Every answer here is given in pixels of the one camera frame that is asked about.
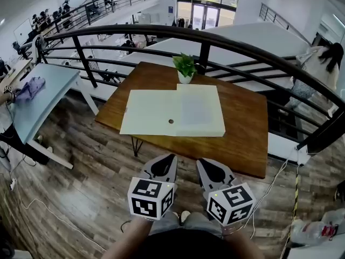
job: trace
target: glass door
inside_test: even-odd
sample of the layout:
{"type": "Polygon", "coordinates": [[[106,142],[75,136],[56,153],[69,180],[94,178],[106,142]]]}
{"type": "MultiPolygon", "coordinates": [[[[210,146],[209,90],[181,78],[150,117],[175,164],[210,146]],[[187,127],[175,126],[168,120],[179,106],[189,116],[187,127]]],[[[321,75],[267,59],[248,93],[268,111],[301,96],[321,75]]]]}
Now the glass door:
{"type": "Polygon", "coordinates": [[[205,6],[205,8],[207,9],[207,11],[204,26],[202,29],[214,28],[216,26],[219,9],[212,8],[210,6],[205,6]]]}
{"type": "Polygon", "coordinates": [[[193,29],[201,30],[204,24],[204,6],[193,5],[193,29]]]}

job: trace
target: black shirt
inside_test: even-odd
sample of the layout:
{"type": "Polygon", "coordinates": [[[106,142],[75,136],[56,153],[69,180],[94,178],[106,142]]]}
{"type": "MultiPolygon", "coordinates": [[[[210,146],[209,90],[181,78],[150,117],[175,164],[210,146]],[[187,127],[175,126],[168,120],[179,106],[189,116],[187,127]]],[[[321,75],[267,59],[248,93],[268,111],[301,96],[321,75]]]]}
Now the black shirt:
{"type": "Polygon", "coordinates": [[[175,229],[146,238],[132,258],[183,259],[231,257],[228,243],[201,230],[175,229]]]}

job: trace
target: ceiling light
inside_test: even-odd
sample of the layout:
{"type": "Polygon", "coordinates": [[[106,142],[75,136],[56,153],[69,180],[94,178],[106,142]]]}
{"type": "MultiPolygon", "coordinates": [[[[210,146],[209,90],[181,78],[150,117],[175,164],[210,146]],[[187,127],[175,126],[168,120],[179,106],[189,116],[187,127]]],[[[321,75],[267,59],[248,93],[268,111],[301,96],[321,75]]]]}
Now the ceiling light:
{"type": "Polygon", "coordinates": [[[341,21],[340,21],[340,19],[339,18],[337,18],[335,15],[333,15],[334,17],[335,17],[335,19],[336,20],[338,20],[338,22],[345,28],[345,25],[344,25],[344,23],[342,23],[341,21]]]}

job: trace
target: plastic bottle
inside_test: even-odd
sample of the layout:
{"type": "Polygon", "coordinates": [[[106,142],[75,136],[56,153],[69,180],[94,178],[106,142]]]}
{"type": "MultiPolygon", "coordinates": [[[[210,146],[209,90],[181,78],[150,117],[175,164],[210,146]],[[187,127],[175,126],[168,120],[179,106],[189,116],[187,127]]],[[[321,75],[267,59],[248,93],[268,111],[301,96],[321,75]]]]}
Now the plastic bottle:
{"type": "Polygon", "coordinates": [[[321,220],[321,222],[325,224],[330,224],[331,226],[335,226],[336,224],[339,226],[344,221],[345,208],[340,208],[338,210],[326,212],[321,220]]]}
{"type": "Polygon", "coordinates": [[[308,246],[317,246],[331,238],[334,233],[334,227],[329,224],[295,220],[291,227],[291,241],[308,246]]]}

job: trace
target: light blue desk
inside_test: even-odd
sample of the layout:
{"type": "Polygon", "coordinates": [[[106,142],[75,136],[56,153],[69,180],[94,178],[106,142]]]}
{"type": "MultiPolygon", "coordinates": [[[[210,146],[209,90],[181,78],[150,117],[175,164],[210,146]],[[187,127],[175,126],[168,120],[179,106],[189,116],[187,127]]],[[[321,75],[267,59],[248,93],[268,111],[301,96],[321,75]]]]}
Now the light blue desk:
{"type": "Polygon", "coordinates": [[[73,168],[73,165],[49,152],[35,142],[33,137],[49,113],[72,86],[77,85],[89,107],[97,115],[98,109],[96,104],[85,90],[79,72],[78,70],[61,66],[38,64],[17,87],[22,88],[32,77],[44,78],[45,85],[31,101],[15,103],[13,108],[13,124],[23,144],[28,143],[52,160],[70,169],[73,168]]]}

